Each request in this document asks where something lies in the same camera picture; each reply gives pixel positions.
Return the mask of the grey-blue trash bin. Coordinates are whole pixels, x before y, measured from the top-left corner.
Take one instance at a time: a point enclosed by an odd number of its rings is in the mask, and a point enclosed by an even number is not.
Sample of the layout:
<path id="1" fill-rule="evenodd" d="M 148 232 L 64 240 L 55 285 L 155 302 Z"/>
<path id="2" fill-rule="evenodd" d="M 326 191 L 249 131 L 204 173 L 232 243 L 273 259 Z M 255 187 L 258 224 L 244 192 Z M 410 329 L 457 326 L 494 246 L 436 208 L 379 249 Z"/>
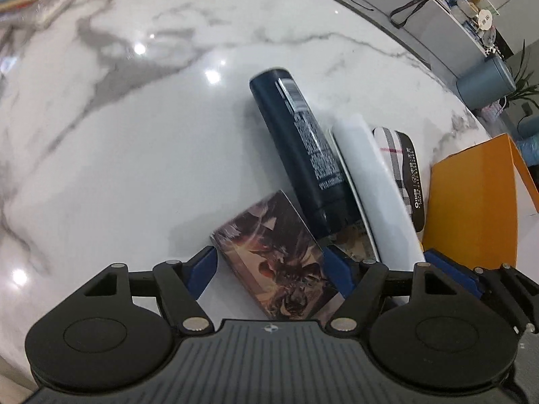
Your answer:
<path id="1" fill-rule="evenodd" d="M 514 78 L 498 55 L 490 55 L 456 82 L 458 94 L 470 110 L 484 108 L 516 91 Z"/>

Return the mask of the printed card box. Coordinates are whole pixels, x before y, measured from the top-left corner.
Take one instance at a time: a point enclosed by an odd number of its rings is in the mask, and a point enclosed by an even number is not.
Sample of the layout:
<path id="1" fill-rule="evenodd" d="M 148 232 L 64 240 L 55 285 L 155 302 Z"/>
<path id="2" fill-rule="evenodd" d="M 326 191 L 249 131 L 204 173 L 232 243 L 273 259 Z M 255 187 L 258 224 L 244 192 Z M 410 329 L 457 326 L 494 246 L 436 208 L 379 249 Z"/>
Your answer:
<path id="1" fill-rule="evenodd" d="M 271 320 L 325 325 L 344 302 L 323 270 L 322 248 L 282 191 L 239 213 L 211 238 Z"/>

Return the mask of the dark blue spray can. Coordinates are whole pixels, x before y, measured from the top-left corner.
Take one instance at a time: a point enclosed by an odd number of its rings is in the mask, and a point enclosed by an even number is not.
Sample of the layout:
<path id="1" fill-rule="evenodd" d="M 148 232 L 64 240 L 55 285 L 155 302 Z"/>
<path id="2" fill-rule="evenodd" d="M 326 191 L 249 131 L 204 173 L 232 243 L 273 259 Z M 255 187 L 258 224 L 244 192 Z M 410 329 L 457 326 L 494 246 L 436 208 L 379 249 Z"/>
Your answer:
<path id="1" fill-rule="evenodd" d="M 249 88 L 315 238 L 357 223 L 348 181 L 290 72 L 271 68 L 252 77 Z"/>

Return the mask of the green floor plant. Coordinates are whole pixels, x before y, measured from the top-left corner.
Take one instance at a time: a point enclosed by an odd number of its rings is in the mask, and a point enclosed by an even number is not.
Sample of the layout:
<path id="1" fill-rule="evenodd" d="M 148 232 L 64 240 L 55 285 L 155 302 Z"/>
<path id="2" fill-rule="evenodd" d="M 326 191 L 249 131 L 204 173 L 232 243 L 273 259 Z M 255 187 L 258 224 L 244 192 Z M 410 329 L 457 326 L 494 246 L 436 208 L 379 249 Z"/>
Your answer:
<path id="1" fill-rule="evenodd" d="M 526 46 L 525 41 L 522 42 L 522 50 L 520 53 L 520 59 L 518 62 L 518 68 L 513 69 L 508 67 L 512 80 L 514 82 L 515 90 L 506 97 L 506 105 L 510 106 L 517 101 L 529 102 L 538 108 L 538 84 L 532 83 L 531 78 L 534 76 L 535 71 L 529 69 L 530 65 L 530 50 Z"/>

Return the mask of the white round fan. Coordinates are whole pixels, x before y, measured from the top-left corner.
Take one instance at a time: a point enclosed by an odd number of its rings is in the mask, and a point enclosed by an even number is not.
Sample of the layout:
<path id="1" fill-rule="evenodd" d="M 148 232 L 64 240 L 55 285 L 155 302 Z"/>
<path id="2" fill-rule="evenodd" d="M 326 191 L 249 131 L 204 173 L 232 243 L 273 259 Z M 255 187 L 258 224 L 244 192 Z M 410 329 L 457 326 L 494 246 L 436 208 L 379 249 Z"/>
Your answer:
<path id="1" fill-rule="evenodd" d="M 488 31 L 493 27 L 493 14 L 488 9 L 480 9 L 475 18 L 477 31 Z"/>

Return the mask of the white rectangular case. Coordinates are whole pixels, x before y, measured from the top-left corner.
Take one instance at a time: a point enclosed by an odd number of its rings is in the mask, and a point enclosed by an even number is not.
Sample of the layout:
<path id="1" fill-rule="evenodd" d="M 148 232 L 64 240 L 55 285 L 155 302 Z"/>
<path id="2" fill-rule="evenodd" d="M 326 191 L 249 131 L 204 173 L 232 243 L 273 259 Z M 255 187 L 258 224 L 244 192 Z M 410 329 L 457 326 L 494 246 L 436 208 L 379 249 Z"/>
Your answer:
<path id="1" fill-rule="evenodd" d="M 331 137 L 378 261 L 411 271 L 424 260 L 419 239 L 393 174 L 359 114 L 336 121 Z"/>

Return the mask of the plaid glasses case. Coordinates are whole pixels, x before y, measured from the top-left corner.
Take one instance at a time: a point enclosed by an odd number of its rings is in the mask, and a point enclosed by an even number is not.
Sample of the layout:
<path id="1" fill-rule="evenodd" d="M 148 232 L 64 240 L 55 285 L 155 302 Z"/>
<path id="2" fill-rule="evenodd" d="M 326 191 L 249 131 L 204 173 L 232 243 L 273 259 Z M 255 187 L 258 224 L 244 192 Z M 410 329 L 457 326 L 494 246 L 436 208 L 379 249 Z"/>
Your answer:
<path id="1" fill-rule="evenodd" d="M 425 203 L 414 144 L 407 134 L 385 127 L 374 128 L 373 135 L 395 179 L 415 232 L 420 233 L 425 226 Z"/>

